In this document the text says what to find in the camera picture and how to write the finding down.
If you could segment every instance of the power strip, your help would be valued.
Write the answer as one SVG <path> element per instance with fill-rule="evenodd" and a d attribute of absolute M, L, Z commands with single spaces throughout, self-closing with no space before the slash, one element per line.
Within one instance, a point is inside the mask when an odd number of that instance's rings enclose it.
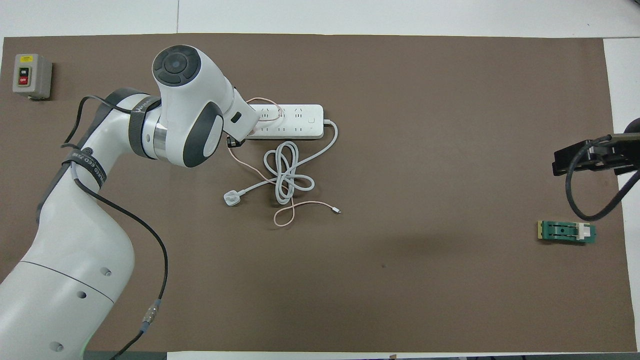
<path fill-rule="evenodd" d="M 253 104 L 251 107 L 260 119 L 275 119 L 278 108 L 272 104 Z M 273 121 L 258 121 L 246 138 L 270 139 L 320 139 L 324 135 L 324 110 L 321 105 L 280 105 L 282 116 Z"/>

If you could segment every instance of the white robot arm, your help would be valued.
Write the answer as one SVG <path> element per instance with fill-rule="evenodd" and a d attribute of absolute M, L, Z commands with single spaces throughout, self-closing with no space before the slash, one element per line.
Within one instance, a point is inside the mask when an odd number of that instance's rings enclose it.
<path fill-rule="evenodd" d="M 258 121 L 194 47 L 160 52 L 153 75 L 162 104 L 132 88 L 109 95 L 45 194 L 34 242 L 0 284 L 0 359 L 82 359 L 133 271 L 129 237 L 73 172 L 98 192 L 121 154 L 195 167 L 213 154 L 222 131 L 242 142 Z"/>

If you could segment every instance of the gray box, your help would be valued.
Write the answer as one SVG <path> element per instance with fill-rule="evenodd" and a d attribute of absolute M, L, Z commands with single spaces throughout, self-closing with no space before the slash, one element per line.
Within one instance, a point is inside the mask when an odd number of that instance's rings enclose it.
<path fill-rule="evenodd" d="M 13 66 L 13 92 L 32 100 L 48 99 L 51 94 L 52 65 L 38 54 L 18 54 Z"/>

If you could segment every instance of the black cable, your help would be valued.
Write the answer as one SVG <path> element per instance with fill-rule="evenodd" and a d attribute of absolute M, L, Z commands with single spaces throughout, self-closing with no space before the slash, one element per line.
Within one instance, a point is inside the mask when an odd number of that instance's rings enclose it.
<path fill-rule="evenodd" d="M 84 106 L 84 103 L 88 100 L 88 99 L 95 99 L 100 101 L 102 104 L 105 104 L 106 106 L 109 106 L 111 109 L 114 110 L 118 110 L 122 113 L 125 114 L 130 114 L 131 110 L 125 109 L 125 108 L 121 108 L 117 105 L 111 104 L 110 102 L 108 102 L 107 100 L 95 96 L 95 95 L 87 95 L 85 97 L 82 98 L 82 100 L 80 100 L 80 105 L 78 105 L 78 114 L 76 116 L 76 123 L 74 124 L 74 128 L 71 129 L 71 132 L 69 133 L 69 136 L 67 136 L 67 139 L 65 140 L 65 143 L 69 143 L 69 140 L 71 140 L 72 137 L 74 137 L 74 134 L 76 133 L 76 130 L 78 129 L 78 125 L 80 125 L 80 118 L 82 117 L 82 108 Z"/>
<path fill-rule="evenodd" d="M 76 182 L 76 185 L 78 185 L 78 187 L 80 187 L 80 189 L 82 189 L 84 192 L 86 192 L 87 194 L 91 195 L 92 197 L 95 197 L 96 199 L 102 201 L 103 203 L 111 206 L 112 208 L 118 210 L 119 212 L 127 215 L 128 217 L 132 218 L 133 220 L 137 221 L 140 225 L 142 225 L 145 229 L 147 229 L 151 233 L 151 235 L 153 235 L 156 238 L 158 244 L 162 248 L 162 253 L 163 253 L 163 257 L 164 257 L 164 278 L 163 278 L 163 281 L 162 281 L 162 288 L 160 289 L 160 293 L 158 294 L 158 299 L 162 300 L 162 296 L 164 295 L 164 288 L 166 287 L 166 279 L 167 279 L 167 276 L 169 274 L 169 258 L 168 258 L 167 254 L 166 254 L 166 247 L 164 246 L 164 243 L 163 243 L 162 239 L 160 239 L 160 236 L 153 230 L 153 228 L 151 228 L 146 222 L 144 222 L 144 220 L 142 220 L 141 218 L 137 217 L 135 214 L 129 212 L 128 210 L 126 210 L 124 208 L 121 208 L 117 204 L 114 204 L 110 200 L 105 199 L 102 196 L 98 195 L 97 193 L 93 192 L 93 190 L 87 188 L 82 182 L 80 182 L 80 179 L 74 179 L 74 181 Z"/>
<path fill-rule="evenodd" d="M 124 354 L 125 351 L 127 351 L 127 349 L 129 349 L 129 347 L 131 347 L 131 345 L 133 345 L 138 339 L 140 339 L 140 337 L 142 336 L 142 334 L 144 334 L 144 332 L 141 330 L 138 335 L 136 335 L 135 338 L 131 339 L 130 342 L 128 342 L 123 348 L 120 349 L 120 351 L 118 351 L 114 356 L 111 357 L 111 359 L 109 360 L 115 360 L 118 359 L 120 357 L 120 355 Z"/>
<path fill-rule="evenodd" d="M 107 200 L 104 197 L 98 195 L 93 190 L 87 188 L 82 182 L 80 182 L 80 179 L 76 178 L 76 179 L 74 179 L 74 182 L 85 193 L 91 195 L 92 197 L 96 198 L 97 200 L 102 201 L 103 203 L 111 206 L 112 208 L 118 210 L 119 212 L 121 212 L 121 213 L 127 215 L 128 217 L 131 217 L 133 220 L 137 221 L 140 225 L 142 225 L 145 229 L 147 229 L 151 233 L 151 235 L 153 235 L 156 238 L 158 244 L 160 244 L 160 247 L 162 248 L 162 253 L 163 253 L 163 257 L 164 257 L 164 277 L 163 277 L 163 281 L 162 281 L 162 288 L 160 289 L 160 293 L 158 294 L 158 299 L 161 300 L 162 296 L 164 295 L 164 288 L 166 287 L 166 279 L 167 279 L 167 276 L 168 276 L 168 273 L 169 273 L 169 259 L 168 259 L 167 253 L 166 253 L 166 247 L 164 246 L 164 243 L 163 243 L 162 239 L 160 239 L 160 236 L 153 230 L 153 228 L 151 228 L 146 222 L 144 222 L 144 220 L 142 220 L 141 218 L 137 217 L 135 214 L 127 211 L 126 209 L 118 206 L 117 204 L 114 204 L 110 200 Z M 122 355 L 125 351 L 127 351 L 127 349 L 131 345 L 133 345 L 138 339 L 140 339 L 142 334 L 144 334 L 144 332 L 141 330 L 138 333 L 138 335 L 136 335 L 136 337 L 131 339 L 130 342 L 128 342 L 122 349 L 120 349 L 120 351 L 117 354 L 115 354 L 109 360 L 117 359 L 120 355 Z"/>
<path fill-rule="evenodd" d="M 564 190 L 566 192 L 566 199 L 569 202 L 569 206 L 571 206 L 571 209 L 573 210 L 573 212 L 576 215 L 578 215 L 578 217 L 580 217 L 585 221 L 600 220 L 601 218 L 609 214 L 620 203 L 620 201 L 622 201 L 622 198 L 624 198 L 624 196 L 629 192 L 629 190 L 631 190 L 631 188 L 638 182 L 638 180 L 640 180 L 640 171 L 636 171 L 631 176 L 631 178 L 627 181 L 627 183 L 624 186 L 622 186 L 622 189 L 618 191 L 616 196 L 614 196 L 613 199 L 611 199 L 611 201 L 609 201 L 609 203 L 595 215 L 586 215 L 585 213 L 580 211 L 580 209 L 578 209 L 578 206 L 575 204 L 575 201 L 573 199 L 573 194 L 571 191 L 571 178 L 573 177 L 573 172 L 575 170 L 575 167 L 578 165 L 578 161 L 580 160 L 582 155 L 584 155 L 584 153 L 587 152 L 587 150 L 589 150 L 592 146 L 596 146 L 602 142 L 607 142 L 609 140 L 611 140 L 611 135 L 597 138 L 596 140 L 592 140 L 587 144 L 585 144 L 575 154 L 575 156 L 571 160 L 571 163 L 569 164 L 569 168 L 566 171 L 566 179 L 564 180 Z"/>
<path fill-rule="evenodd" d="M 111 104 L 110 102 L 107 102 L 107 100 L 105 100 L 105 99 L 103 99 L 101 97 L 97 97 L 97 96 L 94 96 L 94 95 L 85 96 L 85 97 L 82 98 L 82 100 L 80 100 L 80 105 L 78 106 L 78 112 L 77 112 L 77 117 L 76 117 L 76 123 L 74 124 L 73 129 L 71 130 L 71 132 L 67 136 L 67 139 L 65 140 L 65 142 L 60 147 L 72 147 L 72 148 L 77 149 L 77 150 L 80 149 L 77 145 L 72 144 L 69 141 L 75 135 L 76 130 L 78 129 L 78 125 L 80 125 L 80 119 L 82 117 L 83 106 L 84 106 L 84 103 L 88 99 L 98 100 L 102 104 L 105 104 L 106 106 L 109 106 L 111 109 L 118 110 L 118 111 L 120 111 L 122 113 L 131 114 L 131 110 L 128 110 L 128 109 L 125 109 L 125 108 L 121 108 L 121 107 L 119 107 L 117 105 Z M 103 203 L 107 204 L 108 206 L 111 206 L 112 208 L 118 210 L 119 212 L 121 212 L 121 213 L 127 215 L 128 217 L 131 217 L 133 220 L 137 221 L 146 230 L 148 230 L 151 233 L 151 235 L 153 235 L 154 238 L 156 238 L 156 241 L 158 242 L 158 244 L 160 245 L 160 248 L 162 249 L 162 253 L 163 253 L 163 257 L 164 257 L 164 276 L 163 276 L 163 281 L 162 281 L 162 287 L 160 288 L 160 292 L 159 292 L 158 297 L 157 297 L 158 300 L 162 300 L 162 297 L 164 295 L 164 289 L 166 288 L 166 280 L 167 280 L 167 277 L 168 277 L 168 274 L 169 274 L 169 258 L 168 258 L 167 253 L 166 253 L 166 247 L 164 246 L 164 243 L 163 243 L 162 239 L 160 239 L 160 236 L 153 230 L 153 228 L 151 228 L 146 222 L 144 222 L 144 220 L 142 220 L 141 218 L 137 217 L 135 214 L 131 213 L 130 211 L 127 211 L 126 209 L 120 207 L 119 205 L 111 202 L 110 200 L 107 200 L 104 197 L 98 195 L 93 190 L 91 190 L 88 187 L 86 187 L 82 182 L 80 182 L 80 179 L 74 178 L 74 182 L 85 193 L 91 195 L 92 197 L 96 198 L 97 200 L 102 201 Z M 130 342 L 128 342 L 122 349 L 120 349 L 120 351 L 118 351 L 109 360 L 115 360 L 118 357 L 120 357 L 120 355 L 124 354 L 124 352 L 127 351 L 127 349 L 129 349 L 129 347 L 131 347 L 131 345 L 133 345 L 136 341 L 138 341 L 140 339 L 140 337 L 142 337 L 142 335 L 144 333 L 145 332 L 143 330 L 140 330 L 138 332 L 138 335 L 133 337 L 133 339 L 131 339 Z"/>

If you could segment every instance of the circular button panel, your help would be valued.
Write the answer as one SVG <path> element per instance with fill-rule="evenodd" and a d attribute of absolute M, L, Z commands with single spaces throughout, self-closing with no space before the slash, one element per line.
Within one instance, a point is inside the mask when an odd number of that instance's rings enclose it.
<path fill-rule="evenodd" d="M 200 72 L 200 55 L 191 46 L 176 45 L 160 52 L 154 60 L 154 77 L 166 86 L 182 86 Z"/>

